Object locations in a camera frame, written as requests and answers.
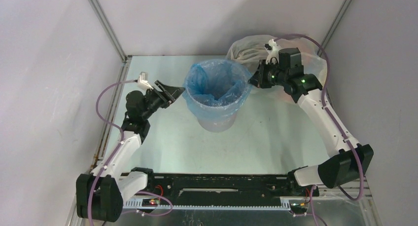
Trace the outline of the blue plastic trash bag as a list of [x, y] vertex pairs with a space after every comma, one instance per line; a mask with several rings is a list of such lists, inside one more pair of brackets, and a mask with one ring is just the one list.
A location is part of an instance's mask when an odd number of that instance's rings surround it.
[[191, 66], [184, 79], [182, 95], [195, 117], [208, 106], [237, 102], [240, 109], [251, 92], [252, 86], [248, 83], [251, 77], [247, 67], [232, 60], [204, 60]]

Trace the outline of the grey plastic trash bin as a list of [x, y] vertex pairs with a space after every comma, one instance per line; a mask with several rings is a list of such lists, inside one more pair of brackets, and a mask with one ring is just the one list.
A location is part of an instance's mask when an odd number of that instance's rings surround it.
[[237, 102], [225, 106], [205, 107], [198, 111], [198, 123], [207, 131], [219, 133], [228, 130], [234, 124], [239, 107]]

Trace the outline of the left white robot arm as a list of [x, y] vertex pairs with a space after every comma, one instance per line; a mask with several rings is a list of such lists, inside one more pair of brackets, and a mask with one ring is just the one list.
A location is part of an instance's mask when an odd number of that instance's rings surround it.
[[185, 91], [183, 87], [169, 86], [155, 81], [135, 79], [139, 90], [126, 95], [126, 111], [121, 126], [105, 122], [120, 132], [120, 140], [90, 173], [80, 174], [76, 180], [76, 210], [80, 218], [115, 222], [122, 214], [123, 205], [135, 194], [151, 194], [156, 182], [143, 170], [133, 171], [120, 179], [123, 167], [141, 147], [150, 129], [149, 118], [159, 109], [172, 105]]

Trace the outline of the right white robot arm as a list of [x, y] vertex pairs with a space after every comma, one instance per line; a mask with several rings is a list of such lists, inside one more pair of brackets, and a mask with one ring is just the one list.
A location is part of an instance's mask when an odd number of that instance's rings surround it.
[[335, 188], [364, 178], [374, 155], [373, 149], [369, 144], [360, 144], [342, 124], [318, 78], [304, 72], [298, 48], [285, 48], [277, 57], [261, 60], [248, 82], [262, 89], [282, 86], [314, 123], [325, 145], [327, 161], [292, 171], [293, 178], [286, 183], [290, 194], [300, 195], [310, 185]]

